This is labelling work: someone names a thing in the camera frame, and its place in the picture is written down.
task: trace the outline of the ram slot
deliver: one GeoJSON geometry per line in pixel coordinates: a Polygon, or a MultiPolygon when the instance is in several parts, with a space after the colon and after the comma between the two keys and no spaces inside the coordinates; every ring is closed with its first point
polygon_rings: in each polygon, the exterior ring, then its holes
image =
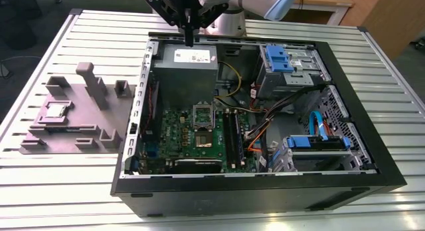
{"type": "Polygon", "coordinates": [[[243,147],[243,142],[242,142],[242,132],[240,132],[240,126],[239,126],[239,117],[238,117],[238,111],[235,111],[235,113],[232,114],[234,116],[234,124],[235,124],[235,140],[236,140],[236,146],[235,146],[235,150],[236,150],[236,167],[240,168],[242,166],[246,165],[246,155],[244,155],[244,147],[243,147]]]}
{"type": "Polygon", "coordinates": [[[227,111],[223,114],[223,129],[224,129],[224,142],[226,142],[226,157],[227,157],[227,167],[228,169],[236,168],[236,151],[235,151],[235,140],[232,132],[232,114],[227,111]]]}

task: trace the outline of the aluminum slotted table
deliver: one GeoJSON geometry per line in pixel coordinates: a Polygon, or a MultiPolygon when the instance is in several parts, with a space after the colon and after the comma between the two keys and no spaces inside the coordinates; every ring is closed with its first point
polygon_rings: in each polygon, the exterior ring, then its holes
{"type": "Polygon", "coordinates": [[[425,106],[367,31],[247,21],[254,37],[330,43],[408,185],[327,212],[140,219],[110,196],[116,154],[22,155],[48,93],[44,83],[92,62],[106,84],[139,81],[148,32],[175,32],[155,14],[74,10],[0,125],[0,228],[114,230],[417,230],[425,227],[425,106]]]}

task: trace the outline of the yellow wire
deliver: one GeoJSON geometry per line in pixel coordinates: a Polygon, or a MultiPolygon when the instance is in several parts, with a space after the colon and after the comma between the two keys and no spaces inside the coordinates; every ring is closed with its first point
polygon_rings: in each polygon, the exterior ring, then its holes
{"type": "Polygon", "coordinates": [[[242,76],[240,76],[240,73],[239,71],[235,69],[235,67],[232,65],[230,65],[227,62],[223,62],[223,61],[219,61],[219,63],[223,63],[226,64],[232,70],[234,72],[236,73],[238,75],[238,80],[239,80],[239,84],[238,84],[238,88],[234,92],[231,92],[230,94],[227,94],[226,96],[216,96],[216,98],[227,98],[230,96],[232,96],[235,93],[238,93],[238,91],[240,90],[240,86],[242,86],[242,76]]]}

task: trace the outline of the label sticker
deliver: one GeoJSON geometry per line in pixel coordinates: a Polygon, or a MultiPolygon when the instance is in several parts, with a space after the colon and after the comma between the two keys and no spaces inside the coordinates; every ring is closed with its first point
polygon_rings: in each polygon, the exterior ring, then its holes
{"type": "Polygon", "coordinates": [[[258,97],[258,91],[251,89],[251,97],[255,99],[258,97]]]}
{"type": "Polygon", "coordinates": [[[271,144],[271,149],[275,149],[278,147],[279,143],[276,141],[272,142],[271,144]]]}
{"type": "Polygon", "coordinates": [[[211,51],[196,49],[176,49],[176,63],[211,63],[211,51]]]}
{"type": "Polygon", "coordinates": [[[264,159],[263,156],[260,157],[260,163],[262,163],[262,165],[266,167],[266,165],[267,165],[267,160],[264,159]]]}
{"type": "Polygon", "coordinates": [[[292,64],[294,66],[302,66],[302,62],[300,62],[300,61],[291,61],[291,64],[292,64]]]}

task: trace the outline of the motherboard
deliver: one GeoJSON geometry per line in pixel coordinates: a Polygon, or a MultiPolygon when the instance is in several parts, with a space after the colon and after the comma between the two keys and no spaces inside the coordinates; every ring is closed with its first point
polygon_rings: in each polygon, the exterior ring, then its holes
{"type": "Polygon", "coordinates": [[[144,143],[148,157],[144,173],[168,173],[167,166],[175,161],[194,165],[203,161],[216,163],[220,173],[255,172],[254,156],[239,153],[244,152],[243,132],[248,129],[246,112],[215,111],[211,105],[198,105],[192,110],[164,110],[160,142],[144,143]],[[238,118],[232,120],[235,126],[228,122],[231,116],[238,118]],[[230,148],[234,140],[239,140],[240,149],[230,148]]]}

